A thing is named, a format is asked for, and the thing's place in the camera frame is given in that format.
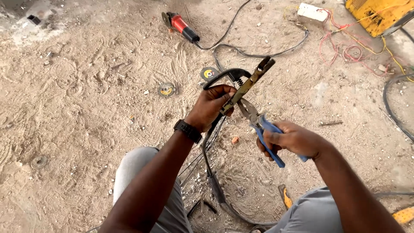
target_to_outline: gray pants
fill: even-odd
[[[152,147],[135,148],[125,154],[116,171],[113,204],[136,174],[155,156]],[[178,178],[151,233],[192,233],[181,197]],[[327,187],[300,197],[267,233],[342,233],[338,208]]]

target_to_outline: pliers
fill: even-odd
[[[246,99],[241,98],[237,102],[237,105],[240,108],[240,111],[243,114],[243,116],[247,118],[248,120],[250,120],[249,126],[253,127],[256,130],[256,133],[260,139],[260,142],[265,146],[265,149],[270,154],[270,157],[272,157],[272,159],[277,163],[279,167],[285,167],[285,163],[277,155],[277,151],[275,149],[270,150],[266,146],[265,141],[263,140],[263,132],[265,129],[273,133],[283,133],[282,130],[280,130],[275,125],[267,121],[265,113],[260,115],[257,109]],[[308,160],[308,157],[306,156],[299,155],[299,157],[304,162]]]

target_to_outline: man's right hand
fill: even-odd
[[[270,150],[274,147],[276,150],[287,149],[295,154],[316,159],[321,151],[334,148],[323,137],[290,121],[279,121],[273,124],[284,133],[264,131],[263,139]],[[259,138],[256,143],[260,151],[264,152],[270,161],[273,161]]]

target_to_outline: yellow machine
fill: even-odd
[[[372,37],[389,35],[414,17],[414,0],[348,0],[345,7]]]

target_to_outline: grinding disc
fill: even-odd
[[[204,67],[201,70],[200,76],[205,81],[210,81],[212,78],[216,77],[219,74],[219,72],[214,69],[213,67]]]
[[[172,83],[162,83],[158,87],[158,94],[162,97],[169,97],[174,94],[175,87]]]
[[[46,164],[48,164],[48,158],[45,156],[36,157],[31,161],[31,167],[36,170],[44,168]]]

